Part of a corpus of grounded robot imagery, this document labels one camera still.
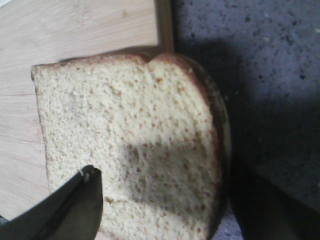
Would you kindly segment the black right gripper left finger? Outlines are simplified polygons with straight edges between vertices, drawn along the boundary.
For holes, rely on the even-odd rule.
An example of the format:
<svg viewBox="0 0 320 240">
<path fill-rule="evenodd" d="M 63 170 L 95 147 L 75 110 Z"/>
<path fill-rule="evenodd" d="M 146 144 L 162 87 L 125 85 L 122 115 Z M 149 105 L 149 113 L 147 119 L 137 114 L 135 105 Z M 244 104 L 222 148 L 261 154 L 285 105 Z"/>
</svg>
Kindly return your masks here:
<svg viewBox="0 0 320 240">
<path fill-rule="evenodd" d="M 103 213 L 102 173 L 92 165 L 0 227 L 2 240 L 93 240 Z"/>
</svg>

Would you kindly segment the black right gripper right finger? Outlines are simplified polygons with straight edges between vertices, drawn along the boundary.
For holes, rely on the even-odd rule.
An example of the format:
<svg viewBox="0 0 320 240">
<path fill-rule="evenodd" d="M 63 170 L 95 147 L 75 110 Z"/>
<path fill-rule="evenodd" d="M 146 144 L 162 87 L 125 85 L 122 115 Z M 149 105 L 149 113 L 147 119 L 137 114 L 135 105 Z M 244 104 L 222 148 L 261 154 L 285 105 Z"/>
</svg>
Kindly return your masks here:
<svg viewBox="0 0 320 240">
<path fill-rule="evenodd" d="M 245 240 L 318 240 L 320 213 L 231 159 L 231 208 Z"/>
</svg>

